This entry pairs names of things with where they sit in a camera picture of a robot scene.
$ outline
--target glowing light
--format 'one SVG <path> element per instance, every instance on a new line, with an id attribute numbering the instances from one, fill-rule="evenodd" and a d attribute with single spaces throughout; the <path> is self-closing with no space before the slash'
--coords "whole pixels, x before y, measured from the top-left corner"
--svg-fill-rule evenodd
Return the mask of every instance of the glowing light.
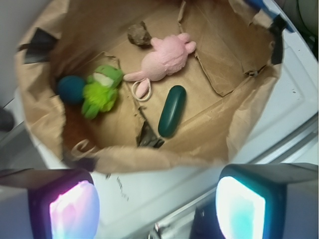
<path id="1" fill-rule="evenodd" d="M 94 238 L 99 216 L 96 188 L 88 181 L 79 182 L 50 204 L 52 238 Z"/>
<path id="2" fill-rule="evenodd" d="M 265 199 L 233 177 L 220 179 L 216 190 L 219 227 L 226 239 L 262 239 Z"/>

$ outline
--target green fuzzy toy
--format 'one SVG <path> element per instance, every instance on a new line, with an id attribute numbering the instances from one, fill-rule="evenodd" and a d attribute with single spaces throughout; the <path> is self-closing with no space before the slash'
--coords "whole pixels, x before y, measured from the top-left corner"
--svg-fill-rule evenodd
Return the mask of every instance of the green fuzzy toy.
<path id="1" fill-rule="evenodd" d="M 123 78 L 123 72 L 109 65 L 96 68 L 87 79 L 83 89 L 84 103 L 82 114 L 87 119 L 94 119 L 99 112 L 110 111 L 116 98 L 116 88 Z"/>

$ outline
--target green capsule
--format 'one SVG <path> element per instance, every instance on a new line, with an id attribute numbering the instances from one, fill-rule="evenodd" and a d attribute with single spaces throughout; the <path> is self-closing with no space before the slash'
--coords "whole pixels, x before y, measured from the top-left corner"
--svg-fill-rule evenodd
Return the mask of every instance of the green capsule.
<path id="1" fill-rule="evenodd" d="M 159 133 L 162 137 L 171 137 L 176 131 L 186 101 L 186 90 L 183 86 L 170 89 L 159 120 Z"/>

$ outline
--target paper bag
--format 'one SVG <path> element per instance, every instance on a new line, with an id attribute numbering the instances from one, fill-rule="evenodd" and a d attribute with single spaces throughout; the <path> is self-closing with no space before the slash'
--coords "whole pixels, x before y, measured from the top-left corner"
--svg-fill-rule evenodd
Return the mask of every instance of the paper bag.
<path id="1" fill-rule="evenodd" d="M 94 120 L 81 116 L 81 106 L 63 104 L 54 91 L 63 76 L 86 78 L 100 64 L 140 69 L 152 49 L 132 45 L 126 31 L 141 20 L 152 37 L 191 35 L 197 49 L 185 68 L 153 83 L 147 102 L 137 102 L 132 84 L 122 82 L 114 108 Z M 57 42 L 49 62 L 30 63 L 27 51 L 36 46 L 28 43 L 39 29 Z M 227 163 L 280 75 L 281 32 L 269 29 L 276 29 L 273 21 L 243 0 L 53 0 L 20 43 L 29 49 L 16 55 L 26 125 L 60 160 L 86 158 L 101 173 Z M 281 50 L 276 63 L 274 46 Z M 161 138 L 158 122 L 174 85 L 186 89 L 186 105 L 175 135 Z"/>

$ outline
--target white strap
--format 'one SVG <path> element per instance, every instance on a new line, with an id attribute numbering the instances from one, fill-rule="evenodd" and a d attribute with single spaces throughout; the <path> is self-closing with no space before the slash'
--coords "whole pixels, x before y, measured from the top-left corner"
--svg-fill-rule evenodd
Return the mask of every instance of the white strap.
<path id="1" fill-rule="evenodd" d="M 135 90 L 136 90 L 136 87 L 137 85 L 142 82 L 142 81 L 148 81 L 148 84 L 149 84 L 149 92 L 147 94 L 147 96 L 145 98 L 139 98 L 136 96 L 135 94 Z M 152 86 L 151 86 L 151 81 L 149 80 L 149 78 L 146 78 L 146 79 L 142 79 L 141 81 L 136 81 L 134 82 L 134 84 L 132 85 L 132 95 L 133 97 L 138 100 L 138 101 L 141 101 L 141 102 L 145 102 L 145 101 L 148 101 L 152 95 Z"/>

